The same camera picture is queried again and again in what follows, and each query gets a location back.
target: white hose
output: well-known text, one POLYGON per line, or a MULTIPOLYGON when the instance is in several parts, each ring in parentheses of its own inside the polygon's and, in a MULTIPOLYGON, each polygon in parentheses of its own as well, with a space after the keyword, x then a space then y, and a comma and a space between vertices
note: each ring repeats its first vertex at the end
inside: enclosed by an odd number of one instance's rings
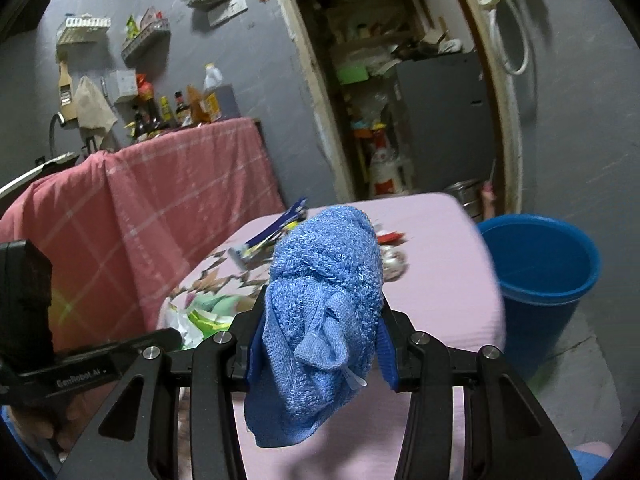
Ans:
POLYGON ((489 10, 489 35, 491 37, 492 43, 494 44, 494 49, 497 55, 500 57, 500 60, 502 61, 504 69, 511 75, 520 75, 527 69, 527 66, 529 65, 529 41, 527 39, 527 32, 524 26, 522 15, 518 10, 518 7, 516 7, 513 0, 504 1, 513 13, 513 17, 515 18, 518 29, 520 30, 520 37, 522 38, 523 56, 522 64, 520 65, 519 69, 514 70, 513 66, 511 65, 509 56, 504 48, 504 43, 502 42, 502 37, 500 35, 500 28, 498 27, 496 19, 496 7, 493 7, 491 10, 489 10))

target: blue sleeve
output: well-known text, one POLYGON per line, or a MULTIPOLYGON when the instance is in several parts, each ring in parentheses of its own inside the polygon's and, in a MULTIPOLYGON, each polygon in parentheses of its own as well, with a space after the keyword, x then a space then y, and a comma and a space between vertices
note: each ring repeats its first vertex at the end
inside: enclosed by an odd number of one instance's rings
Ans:
POLYGON ((575 465, 578 466, 582 480, 591 480, 598 474, 598 471, 607 463, 603 456, 586 453, 584 451, 572 450, 575 465))
POLYGON ((35 466, 35 468, 40 472, 40 474, 44 478, 46 478, 47 480, 55 480, 56 476, 53 474, 53 471, 50 469, 50 467, 48 465, 44 465, 40 461, 40 459, 34 455, 34 453, 26 446, 26 444, 18 436, 18 433, 15 431, 14 424, 9 418, 9 412, 6 406, 2 406, 1 414, 2 414, 2 420, 4 420, 4 423, 9 429, 9 432, 11 433, 12 437, 18 443, 18 446, 20 446, 20 449, 27 456, 30 462, 35 466))

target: concrete floor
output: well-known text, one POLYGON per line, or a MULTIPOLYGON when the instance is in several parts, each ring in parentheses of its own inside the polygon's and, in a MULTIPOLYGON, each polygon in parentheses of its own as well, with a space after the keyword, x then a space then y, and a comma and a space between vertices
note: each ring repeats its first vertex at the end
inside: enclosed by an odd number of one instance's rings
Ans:
POLYGON ((567 446, 601 441, 615 449, 620 443, 622 414, 616 387, 580 308, 529 387, 567 446))

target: blue bucket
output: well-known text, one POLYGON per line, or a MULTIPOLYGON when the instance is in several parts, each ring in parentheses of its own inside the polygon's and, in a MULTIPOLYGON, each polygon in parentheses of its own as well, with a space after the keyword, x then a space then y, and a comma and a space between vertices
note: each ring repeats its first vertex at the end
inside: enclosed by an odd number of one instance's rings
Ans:
POLYGON ((478 225, 504 297, 505 357, 533 376, 600 275, 600 256, 577 227, 537 215, 504 215, 478 225))

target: pink table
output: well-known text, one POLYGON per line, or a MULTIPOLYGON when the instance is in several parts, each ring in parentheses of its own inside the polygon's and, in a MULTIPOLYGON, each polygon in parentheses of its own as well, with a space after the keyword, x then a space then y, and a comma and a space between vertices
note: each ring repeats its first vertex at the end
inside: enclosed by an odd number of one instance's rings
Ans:
MULTIPOLYGON (((420 194, 353 204, 372 223, 406 233, 401 249, 409 267, 385 283, 392 309, 407 313, 417 330, 444 344, 477 351, 485 344, 502 348, 502 300, 489 254, 473 222, 458 202, 444 194, 420 194)), ((221 248, 249 240, 274 218, 249 222, 221 248)), ((218 276, 237 272, 230 261, 218 276)), ((390 480, 404 436, 409 394, 393 393, 374 369, 367 388, 297 446, 261 449, 244 423, 242 396, 234 411, 244 466, 250 480, 390 480)), ((454 393, 452 478, 460 478, 464 443, 463 404, 454 393)))

